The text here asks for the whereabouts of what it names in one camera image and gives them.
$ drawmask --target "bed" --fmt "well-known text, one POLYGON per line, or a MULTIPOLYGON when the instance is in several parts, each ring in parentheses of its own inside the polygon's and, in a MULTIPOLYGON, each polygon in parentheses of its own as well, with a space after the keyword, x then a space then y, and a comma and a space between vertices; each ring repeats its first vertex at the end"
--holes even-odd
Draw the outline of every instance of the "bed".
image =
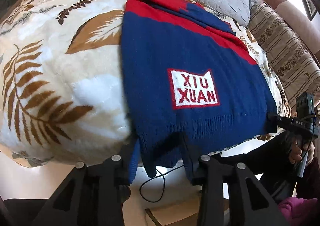
MULTIPOLYGON (((21 0, 1 23, 3 153, 27 167, 94 165, 130 141, 120 51, 126 1, 21 0)), ((245 23, 187 1, 229 23, 259 65, 278 114, 291 116, 281 80, 245 23)))

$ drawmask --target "floor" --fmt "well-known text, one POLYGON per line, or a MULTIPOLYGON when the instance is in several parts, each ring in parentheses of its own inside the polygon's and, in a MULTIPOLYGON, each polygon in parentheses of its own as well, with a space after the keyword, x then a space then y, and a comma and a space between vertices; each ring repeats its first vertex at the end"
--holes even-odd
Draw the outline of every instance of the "floor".
MULTIPOLYGON (((292 2, 305 14, 301 0, 288 1, 292 2)), ((246 153, 262 144, 262 141, 251 140, 224 152, 223 156, 246 153)), ((10 198, 49 198, 72 169, 73 166, 56 163, 49 163, 36 168, 24 168, 0 153, 0 196, 4 200, 10 198)), ((167 171, 166 168, 160 169, 163 173, 167 171)), ((163 199, 159 203, 152 204, 144 201, 139 195, 139 187, 147 179, 144 168, 138 168, 136 179, 131 185, 131 197, 123 206, 126 226, 145 226, 145 208, 176 202, 193 195, 199 190, 199 187, 191 186, 185 176, 184 169, 180 168, 166 175, 166 188, 163 199)), ((143 194, 149 199, 159 198, 162 184, 162 178, 154 179, 144 186, 143 194)), ((224 185, 224 197, 228 198, 226 185, 224 185)))

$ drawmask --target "blue sweater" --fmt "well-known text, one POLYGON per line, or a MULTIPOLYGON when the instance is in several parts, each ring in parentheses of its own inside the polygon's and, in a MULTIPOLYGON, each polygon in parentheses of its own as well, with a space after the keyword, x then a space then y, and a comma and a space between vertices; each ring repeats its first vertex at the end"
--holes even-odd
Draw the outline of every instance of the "blue sweater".
POLYGON ((150 177, 181 158, 173 132, 203 154, 275 132, 263 74, 230 25, 185 0, 128 0, 124 91, 150 177))

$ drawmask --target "finger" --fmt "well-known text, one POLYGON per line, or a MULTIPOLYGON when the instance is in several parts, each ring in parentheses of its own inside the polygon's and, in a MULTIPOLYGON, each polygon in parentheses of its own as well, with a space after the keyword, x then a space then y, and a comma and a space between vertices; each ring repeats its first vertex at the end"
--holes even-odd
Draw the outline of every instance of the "finger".
POLYGON ((313 142, 311 142, 311 143, 305 144, 303 146, 303 149, 305 151, 307 151, 309 149, 309 151, 313 151, 314 152, 315 151, 315 146, 314 146, 313 142))
POLYGON ((291 147, 291 150, 294 154, 302 154, 302 150, 300 149, 300 147, 298 147, 297 145, 293 145, 291 147))
POLYGON ((314 146, 313 142, 311 142, 310 148, 308 151, 307 165, 309 165, 312 162, 314 153, 315 153, 315 146, 314 146))
POLYGON ((291 158, 292 158, 293 160, 295 160, 296 162, 300 162, 300 161, 302 160, 301 155, 298 155, 298 154, 293 154, 293 155, 291 155, 291 158))
POLYGON ((296 163, 296 161, 293 160, 291 156, 289 156, 289 161, 290 161, 290 163, 292 163, 292 164, 295 164, 295 163, 296 163))

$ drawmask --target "black fabric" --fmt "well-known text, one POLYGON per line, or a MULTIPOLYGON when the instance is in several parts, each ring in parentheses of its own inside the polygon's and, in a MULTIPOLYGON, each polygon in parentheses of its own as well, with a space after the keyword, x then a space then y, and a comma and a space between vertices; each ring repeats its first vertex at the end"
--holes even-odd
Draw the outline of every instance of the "black fabric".
POLYGON ((4 201, 16 225, 30 226, 47 199, 8 199, 4 201))
POLYGON ((319 199, 317 203, 317 211, 318 211, 318 215, 316 215, 315 218, 311 219, 310 222, 306 222, 302 226, 319 226, 319 222, 320 222, 320 200, 319 199))
POLYGON ((296 189, 297 198, 320 200, 320 168, 316 157, 306 167, 303 178, 298 179, 296 189))
POLYGON ((245 163, 253 174, 263 173, 260 182, 276 203, 291 197, 297 176, 295 166, 289 162, 292 134, 283 132, 247 154, 229 157, 215 156, 220 163, 245 163))

